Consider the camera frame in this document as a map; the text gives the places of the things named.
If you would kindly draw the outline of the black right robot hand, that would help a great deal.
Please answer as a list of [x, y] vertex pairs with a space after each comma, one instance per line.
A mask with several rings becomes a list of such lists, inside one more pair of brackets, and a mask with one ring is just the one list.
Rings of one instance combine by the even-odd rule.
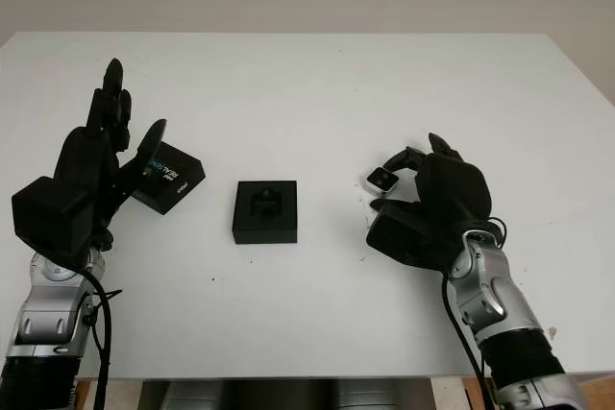
[[429, 142], [429, 153], [407, 146], [381, 167], [390, 175], [403, 169], [414, 171], [418, 199], [381, 197], [370, 207], [377, 212], [402, 211], [434, 232], [487, 229], [492, 201], [483, 173], [438, 134], [430, 133]]

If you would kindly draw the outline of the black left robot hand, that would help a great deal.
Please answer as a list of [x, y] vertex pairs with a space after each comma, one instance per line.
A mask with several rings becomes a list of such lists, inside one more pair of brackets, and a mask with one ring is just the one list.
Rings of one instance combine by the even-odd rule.
[[117, 155], [130, 144], [129, 123], [132, 96], [123, 87], [123, 66], [110, 61], [102, 86], [95, 89], [83, 127], [64, 140], [54, 178], [83, 189], [93, 199], [90, 245], [105, 252], [111, 249], [111, 218], [145, 181], [150, 161], [157, 153], [166, 121], [157, 120], [141, 140], [135, 157], [124, 165]]

